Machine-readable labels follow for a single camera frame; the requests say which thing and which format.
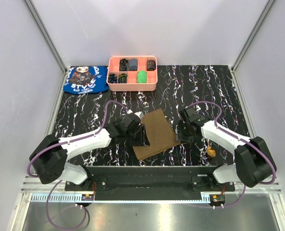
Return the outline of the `brown cloth napkin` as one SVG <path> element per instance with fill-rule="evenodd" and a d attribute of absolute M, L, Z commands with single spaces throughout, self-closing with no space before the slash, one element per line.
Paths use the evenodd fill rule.
<path fill-rule="evenodd" d="M 176 141 L 176 133 L 167 121 L 162 109 L 145 114 L 142 118 L 142 124 L 146 127 L 146 137 L 150 145 L 133 146 L 138 160 L 142 161 L 180 144 L 179 141 Z"/>

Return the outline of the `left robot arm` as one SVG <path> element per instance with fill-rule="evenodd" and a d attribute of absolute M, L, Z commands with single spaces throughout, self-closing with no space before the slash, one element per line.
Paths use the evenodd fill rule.
<path fill-rule="evenodd" d="M 28 167 L 36 172 L 29 172 L 29 176 L 38 177 L 42 184 L 62 180 L 75 184 L 83 191 L 88 190 L 92 186 L 90 173 L 80 165 L 69 163 L 69 160 L 114 144 L 149 146 L 143 116 L 142 112 L 128 113 L 102 128 L 73 137 L 46 136 L 29 157 Z"/>

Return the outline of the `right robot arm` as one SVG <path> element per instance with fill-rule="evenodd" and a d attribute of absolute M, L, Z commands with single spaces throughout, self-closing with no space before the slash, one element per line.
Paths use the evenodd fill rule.
<path fill-rule="evenodd" d="M 219 190 L 224 183 L 241 182 L 249 188 L 272 177 L 275 180 L 276 165 L 265 140 L 259 136 L 246 137 L 233 132 L 216 120 L 196 113 L 193 106 L 180 111 L 176 140 L 193 143 L 198 136 L 211 140 L 230 152 L 234 163 L 217 167 L 207 178 L 207 186 L 213 191 Z"/>

